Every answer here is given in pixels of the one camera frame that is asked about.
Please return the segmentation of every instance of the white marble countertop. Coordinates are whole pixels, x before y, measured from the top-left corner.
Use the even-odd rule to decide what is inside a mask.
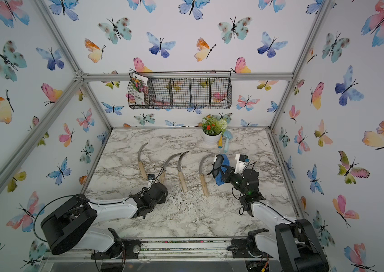
[[[239,215],[239,200],[231,193],[231,184],[217,186],[206,175],[210,193],[205,197],[199,179],[199,162],[207,154],[222,152],[217,146],[204,144],[200,128],[179,129],[119,129],[114,130],[100,158],[85,195],[93,199],[120,199],[137,193],[148,182],[143,181],[137,152],[142,144],[141,160],[147,174],[158,174],[165,160],[175,153],[189,151],[183,157],[182,171],[189,191],[183,193],[178,178],[178,156],[168,167],[164,185],[169,195],[146,219],[112,219],[97,224],[113,228],[120,237],[200,237],[246,236],[248,231],[266,228],[245,212]],[[264,128],[230,129],[233,140],[227,156],[235,166],[235,155],[248,155],[257,161],[254,169],[260,173],[260,193],[283,215],[295,216],[279,166],[272,153]],[[203,172],[211,171],[212,159],[207,158]]]

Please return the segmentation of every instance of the black wire wall basket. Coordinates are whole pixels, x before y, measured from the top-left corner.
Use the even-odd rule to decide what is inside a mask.
[[[146,87],[130,73],[127,87],[132,109],[228,109],[231,107],[230,71],[184,71],[136,73],[148,78]],[[143,104],[135,99],[144,96]]]

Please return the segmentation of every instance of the potted plant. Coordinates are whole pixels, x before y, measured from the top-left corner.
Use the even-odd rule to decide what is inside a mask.
[[[221,133],[227,128],[227,121],[221,118],[219,121],[207,115],[202,119],[202,137],[207,145],[215,145],[221,138]]]

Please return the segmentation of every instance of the white flower pot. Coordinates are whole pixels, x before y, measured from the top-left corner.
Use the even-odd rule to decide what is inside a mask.
[[[204,143],[209,146],[214,146],[218,144],[219,139],[221,138],[221,134],[219,133],[218,135],[215,136],[210,136],[204,133],[204,131],[201,131],[202,137],[204,139]]]

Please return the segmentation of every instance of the wooden handle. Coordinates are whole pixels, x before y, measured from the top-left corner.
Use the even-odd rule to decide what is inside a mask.
[[[178,177],[180,178],[180,183],[182,185],[183,193],[188,191],[188,187],[186,186],[185,177],[183,177],[182,172],[178,172]]]
[[[204,193],[204,196],[209,196],[209,191],[207,190],[207,183],[204,175],[200,174],[199,178],[201,180],[202,192]]]
[[[163,171],[162,174],[160,175],[160,183],[162,184],[165,181],[165,174],[166,174],[166,171]]]
[[[147,180],[148,180],[147,173],[145,172],[144,165],[142,164],[141,161],[139,162],[139,169],[141,170],[142,178],[143,178],[145,181],[147,181]]]

